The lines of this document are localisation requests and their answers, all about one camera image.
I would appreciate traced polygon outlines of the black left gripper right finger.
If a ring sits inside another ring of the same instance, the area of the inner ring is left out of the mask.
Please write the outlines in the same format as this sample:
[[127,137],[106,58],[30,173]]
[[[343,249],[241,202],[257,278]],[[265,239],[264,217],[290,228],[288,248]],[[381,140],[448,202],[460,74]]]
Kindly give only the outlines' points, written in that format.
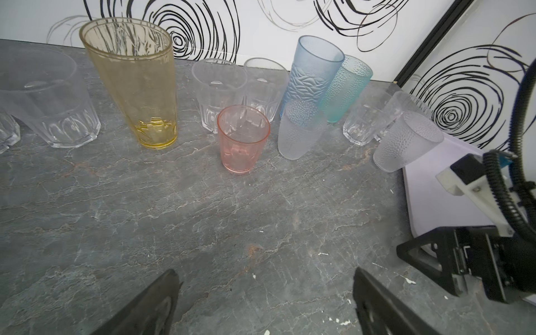
[[361,267],[354,274],[353,299],[363,334],[438,333]]

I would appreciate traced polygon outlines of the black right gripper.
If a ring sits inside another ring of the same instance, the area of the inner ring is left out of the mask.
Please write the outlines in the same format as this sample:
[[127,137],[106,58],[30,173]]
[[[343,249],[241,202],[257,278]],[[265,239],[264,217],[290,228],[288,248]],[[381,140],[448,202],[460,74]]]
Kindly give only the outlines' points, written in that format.
[[535,294],[535,245],[501,237],[493,226],[439,227],[396,247],[398,257],[451,295],[467,292],[466,275],[489,300],[511,304]]

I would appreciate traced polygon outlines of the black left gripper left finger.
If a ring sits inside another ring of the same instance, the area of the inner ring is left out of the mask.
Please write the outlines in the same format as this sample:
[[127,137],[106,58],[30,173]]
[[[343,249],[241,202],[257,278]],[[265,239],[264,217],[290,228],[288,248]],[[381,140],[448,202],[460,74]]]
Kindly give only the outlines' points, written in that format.
[[169,334],[182,283],[176,271],[162,275],[94,334]]

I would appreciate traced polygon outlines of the teal dimpled plastic glass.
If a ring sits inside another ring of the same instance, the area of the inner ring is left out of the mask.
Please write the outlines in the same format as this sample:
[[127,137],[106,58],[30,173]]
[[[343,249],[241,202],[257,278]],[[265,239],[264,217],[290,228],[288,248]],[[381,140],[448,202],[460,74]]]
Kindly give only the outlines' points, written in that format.
[[319,109],[324,112],[328,123],[338,122],[350,106],[359,98],[374,72],[362,60],[345,55]]

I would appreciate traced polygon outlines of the tall blue textured glass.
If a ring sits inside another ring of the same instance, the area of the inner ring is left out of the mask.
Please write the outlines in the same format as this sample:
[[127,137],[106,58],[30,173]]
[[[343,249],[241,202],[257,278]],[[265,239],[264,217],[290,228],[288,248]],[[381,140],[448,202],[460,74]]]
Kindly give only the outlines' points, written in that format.
[[283,115],[286,104],[292,100],[318,105],[345,58],[343,51],[328,40],[311,35],[300,36],[279,115]]

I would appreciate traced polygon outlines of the tall yellow plastic glass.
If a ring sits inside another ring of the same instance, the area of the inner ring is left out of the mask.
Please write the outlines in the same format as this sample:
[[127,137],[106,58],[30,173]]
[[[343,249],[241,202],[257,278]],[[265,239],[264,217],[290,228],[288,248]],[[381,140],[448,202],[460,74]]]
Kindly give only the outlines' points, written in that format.
[[144,147],[177,139],[173,42],[163,28],[135,18],[100,18],[79,31],[100,79]]

